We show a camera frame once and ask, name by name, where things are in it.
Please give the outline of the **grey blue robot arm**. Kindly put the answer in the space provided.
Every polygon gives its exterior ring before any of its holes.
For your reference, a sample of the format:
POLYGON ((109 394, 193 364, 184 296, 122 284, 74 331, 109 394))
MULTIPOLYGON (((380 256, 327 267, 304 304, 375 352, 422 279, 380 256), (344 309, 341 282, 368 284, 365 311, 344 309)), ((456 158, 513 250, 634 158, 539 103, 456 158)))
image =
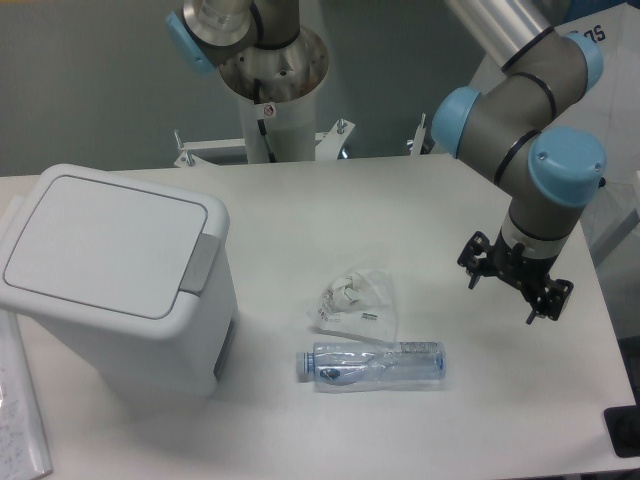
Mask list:
MULTIPOLYGON (((533 317, 557 320, 573 286, 551 278, 550 269, 607 159, 596 137, 555 119, 595 86, 603 56, 580 34, 558 34, 529 1, 453 1, 450 8, 503 80, 487 93, 450 93, 431 135, 511 198, 496 240, 474 234, 458 264, 472 282, 495 277, 517 289, 533 317)), ((218 71, 241 102, 250 162, 318 158, 314 95, 329 55, 301 24, 297 2, 186 1, 165 24, 185 61, 202 74, 218 71)))

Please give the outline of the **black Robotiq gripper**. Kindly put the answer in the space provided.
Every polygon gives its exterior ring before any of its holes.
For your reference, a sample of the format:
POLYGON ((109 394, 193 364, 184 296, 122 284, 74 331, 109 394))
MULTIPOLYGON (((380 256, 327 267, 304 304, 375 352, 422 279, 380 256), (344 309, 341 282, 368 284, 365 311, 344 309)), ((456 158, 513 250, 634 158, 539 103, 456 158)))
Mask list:
POLYGON ((481 278, 497 277, 521 291, 531 306, 526 319, 532 324, 536 318, 558 321, 574 289, 571 281, 551 279, 550 270, 558 255, 535 259, 524 255, 524 248, 510 247, 502 234, 495 245, 476 231, 461 251, 457 264, 469 276, 468 288, 474 289, 481 278))

